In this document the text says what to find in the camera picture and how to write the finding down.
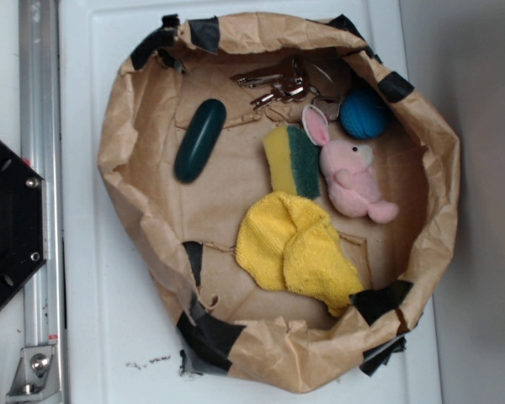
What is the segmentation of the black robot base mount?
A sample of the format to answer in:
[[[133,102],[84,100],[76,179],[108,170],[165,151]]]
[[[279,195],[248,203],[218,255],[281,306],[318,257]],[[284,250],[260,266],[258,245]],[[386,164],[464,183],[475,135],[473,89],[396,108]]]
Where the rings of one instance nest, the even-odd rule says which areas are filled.
[[[0,311],[46,261],[44,185],[0,140]]]

